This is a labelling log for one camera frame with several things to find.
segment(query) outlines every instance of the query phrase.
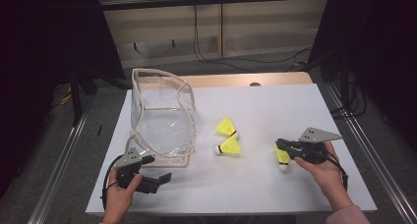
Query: human hand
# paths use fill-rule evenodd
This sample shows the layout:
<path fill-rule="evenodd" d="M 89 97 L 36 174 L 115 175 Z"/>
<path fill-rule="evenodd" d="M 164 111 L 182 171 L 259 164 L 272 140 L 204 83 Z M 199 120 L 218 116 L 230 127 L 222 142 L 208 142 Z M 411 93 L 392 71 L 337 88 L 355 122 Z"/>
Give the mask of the human hand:
<path fill-rule="evenodd" d="M 324 142 L 329 153 L 334 155 L 331 159 L 338 161 L 337 154 L 334 151 L 333 145 L 330 141 Z M 353 205 L 352 200 L 343 187 L 340 170 L 329 161 L 321 164 L 313 164 L 305 161 L 300 157 L 295 157 L 295 162 L 302 168 L 310 172 L 317 184 L 322 189 L 323 194 L 328 199 L 331 209 L 338 211 L 343 207 Z"/>
<path fill-rule="evenodd" d="M 133 193 L 142 180 L 141 174 L 136 174 L 125 189 L 117 184 L 117 170 L 110 171 L 108 184 L 114 184 L 107 189 L 107 203 L 103 223 L 123 223 L 129 207 L 132 205 Z"/>

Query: white table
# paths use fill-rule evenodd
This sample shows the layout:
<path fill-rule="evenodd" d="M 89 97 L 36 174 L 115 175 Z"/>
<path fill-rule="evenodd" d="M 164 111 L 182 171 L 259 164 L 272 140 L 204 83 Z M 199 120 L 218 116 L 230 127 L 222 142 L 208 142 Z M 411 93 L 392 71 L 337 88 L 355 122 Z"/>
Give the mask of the white table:
<path fill-rule="evenodd" d="M 185 168 L 142 168 L 148 177 L 172 172 L 157 194 L 136 193 L 129 212 L 153 215 L 289 214 L 330 210 L 313 177 L 291 161 L 278 169 L 274 142 L 298 140 L 307 127 L 339 134 L 315 84 L 195 87 L 196 151 Z M 86 212 L 102 215 L 101 188 L 110 162 L 124 153 L 130 128 L 131 92 L 126 96 Z M 242 155 L 217 156 L 224 141 L 215 130 L 229 116 L 239 132 Z M 348 192 L 362 210 L 376 206 L 343 140 L 333 142 L 349 175 Z"/>

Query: pink sleeve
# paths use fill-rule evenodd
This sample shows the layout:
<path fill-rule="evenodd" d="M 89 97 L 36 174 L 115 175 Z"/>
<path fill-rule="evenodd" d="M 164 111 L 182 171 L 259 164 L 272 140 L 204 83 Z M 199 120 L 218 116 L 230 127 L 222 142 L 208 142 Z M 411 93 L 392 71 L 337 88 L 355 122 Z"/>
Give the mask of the pink sleeve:
<path fill-rule="evenodd" d="M 357 205 L 352 205 L 338 210 L 326 219 L 326 224 L 369 224 L 370 222 Z"/>

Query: clear plastic bag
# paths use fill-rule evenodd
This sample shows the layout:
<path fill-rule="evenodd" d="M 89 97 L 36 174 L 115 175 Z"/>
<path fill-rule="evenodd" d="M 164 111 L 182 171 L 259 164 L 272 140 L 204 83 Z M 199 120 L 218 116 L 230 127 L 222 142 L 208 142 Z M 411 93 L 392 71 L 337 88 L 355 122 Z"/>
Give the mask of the clear plastic bag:
<path fill-rule="evenodd" d="M 148 166 L 186 166 L 194 152 L 195 100 L 190 85 L 167 72 L 132 72 L 131 136 L 126 150 L 135 146 L 142 156 L 152 155 Z"/>

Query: cable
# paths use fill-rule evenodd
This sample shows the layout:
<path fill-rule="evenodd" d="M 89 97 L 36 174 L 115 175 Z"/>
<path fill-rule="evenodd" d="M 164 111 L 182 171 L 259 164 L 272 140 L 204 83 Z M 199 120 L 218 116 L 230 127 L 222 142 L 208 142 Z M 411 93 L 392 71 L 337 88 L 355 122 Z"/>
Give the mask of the cable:
<path fill-rule="evenodd" d="M 201 56 L 202 59 L 199 58 L 199 56 L 197 55 L 197 52 L 196 52 L 196 43 L 197 43 L 197 50 L 199 51 L 199 54 L 200 54 L 200 56 Z M 201 62 L 207 62 L 207 63 L 214 63 L 215 62 L 215 61 L 206 59 L 203 56 L 202 52 L 200 51 L 199 29 L 197 28 L 197 6 L 194 6 L 194 55 Z M 248 72 L 248 73 L 255 73 L 254 71 L 242 69 L 242 68 L 239 68 L 239 67 L 234 66 L 234 65 L 231 65 L 231 64 L 226 64 L 226 63 L 216 63 L 216 64 L 222 64 L 222 65 L 230 66 L 232 68 L 235 68 L 235 69 L 238 69 L 238 70 L 241 70 L 241 71 L 244 71 L 244 72 Z"/>
<path fill-rule="evenodd" d="M 347 190 L 347 180 L 349 179 L 349 176 L 347 176 L 346 171 L 344 171 L 344 169 L 341 167 L 341 165 L 340 165 L 340 163 L 339 163 L 338 159 L 336 159 L 336 156 L 335 156 L 335 155 L 333 155 L 333 154 L 332 154 L 332 153 L 330 153 L 330 152 L 327 152 L 327 155 L 330 155 L 331 157 L 333 157 L 333 158 L 334 158 L 334 160 L 333 160 L 333 159 L 329 158 L 328 156 L 324 156 L 324 155 L 322 155 L 321 153 L 315 152 L 315 151 L 313 151 L 313 150 L 310 150 L 310 149 L 305 149 L 305 150 L 307 150 L 307 151 L 309 151 L 309 152 L 311 152 L 311 153 L 314 153 L 314 154 L 316 154 L 317 156 L 320 156 L 321 158 L 324 158 L 326 161 L 329 161 L 329 162 L 330 162 L 330 163 L 332 163 L 334 166 L 336 166 L 336 167 L 340 170 L 340 173 L 341 173 L 341 180 L 342 180 L 342 183 L 343 183 L 343 187 L 344 187 L 344 189 L 345 189 L 345 190 Z"/>
<path fill-rule="evenodd" d="M 355 114 L 354 112 L 359 108 L 359 98 L 358 98 L 358 95 L 356 93 L 357 87 L 359 87 L 359 90 L 361 91 L 361 94 L 362 94 L 363 107 L 362 107 L 362 110 L 359 113 L 356 113 Z M 344 108 L 346 111 L 349 111 L 351 114 L 348 114 L 348 112 L 342 112 L 341 115 L 334 116 L 333 119 L 348 119 L 348 118 L 359 117 L 359 116 L 363 115 L 366 112 L 366 109 L 367 109 L 367 99 L 366 99 L 366 96 L 365 96 L 365 93 L 364 93 L 362 87 L 358 84 L 358 82 L 355 82 L 355 86 L 353 87 L 352 90 L 354 90 L 354 92 L 355 92 L 353 95 L 355 96 L 355 99 L 356 99 L 356 102 L 357 102 L 356 105 L 355 105 L 355 108 L 352 109 L 352 110 L 347 110 L 345 108 L 345 106 L 342 106 L 342 107 L 340 107 L 341 109 Z"/>
<path fill-rule="evenodd" d="M 111 171 L 111 168 L 113 167 L 113 165 L 117 162 L 117 160 L 119 160 L 121 157 L 123 156 L 123 154 L 122 155 L 119 155 L 119 156 L 117 156 L 111 163 L 110 163 L 110 166 L 108 167 L 108 169 L 107 169 L 107 172 L 105 173 L 105 177 L 104 177 L 104 182 L 103 182 L 103 189 L 101 190 L 101 200 L 102 200 L 102 203 L 103 203 L 103 208 L 104 208 L 104 210 L 105 210 L 105 205 L 106 205 L 106 203 L 107 203 L 107 189 L 109 189 L 111 186 L 113 186 L 113 185 L 115 185 L 117 182 L 115 182 L 115 183 L 112 183 L 111 185 L 109 185 L 108 187 L 106 187 L 107 186 L 107 178 L 108 178 L 108 175 L 110 175 L 110 171 Z"/>
<path fill-rule="evenodd" d="M 288 70 L 285 70 L 283 72 L 288 72 L 290 71 L 293 67 L 294 64 L 296 63 L 295 59 L 298 55 L 300 55 L 301 53 L 307 51 L 307 50 L 311 50 L 311 47 L 307 47 L 304 48 L 300 51 L 298 51 L 297 53 L 295 53 L 294 55 L 291 55 L 287 58 L 281 59 L 281 60 L 274 60 L 274 61 L 263 61 L 263 60 L 253 60 L 253 59 L 246 59 L 246 58 L 236 58 L 236 57 L 230 57 L 230 58 L 220 58 L 220 59 L 214 59 L 214 60 L 208 60 L 206 59 L 201 50 L 200 50 L 200 43 L 199 43 L 199 29 L 198 29 L 198 24 L 197 24 L 197 6 L 194 6 L 194 55 L 196 56 L 196 58 L 201 61 L 201 62 L 207 62 L 207 63 L 215 63 L 215 64 L 222 64 L 222 65 L 226 65 L 244 72 L 248 72 L 248 73 L 255 73 L 254 71 L 250 71 L 247 69 L 243 69 L 240 67 L 237 67 L 235 65 L 231 65 L 231 64 L 227 64 L 227 63 L 222 63 L 219 61 L 225 61 L 225 60 L 242 60 L 242 61 L 250 61 L 250 62 L 256 62 L 256 63 L 264 63 L 264 64 L 276 64 L 276 63 L 281 63 L 281 62 L 285 62 L 288 61 L 290 59 L 293 59 L 293 65 L 291 66 L 291 68 L 289 68 Z"/>
<path fill-rule="evenodd" d="M 313 70 L 314 68 L 316 68 L 317 66 L 319 66 L 320 63 L 322 63 L 323 61 L 329 59 L 330 57 L 333 57 L 334 53 L 336 51 L 334 50 L 330 50 L 328 51 L 326 54 L 314 59 L 313 61 L 309 62 L 306 66 L 304 66 L 301 70 L 299 70 L 300 72 L 310 72 L 311 70 Z"/>
<path fill-rule="evenodd" d="M 350 83 L 350 84 L 354 84 L 354 86 L 351 89 L 351 91 L 352 91 L 351 92 L 352 97 L 350 98 L 349 103 L 347 105 L 343 105 L 341 107 L 338 107 L 338 108 L 335 108 L 335 109 L 330 110 L 330 113 L 331 114 L 336 113 L 336 112 L 338 112 L 338 111 L 340 111 L 342 109 L 346 109 L 346 110 L 351 111 L 351 108 L 352 108 L 351 105 L 352 105 L 352 103 L 354 101 L 356 101 L 355 110 L 357 109 L 357 106 L 359 105 L 358 98 L 357 98 L 357 94 L 356 94 L 357 82 Z"/>

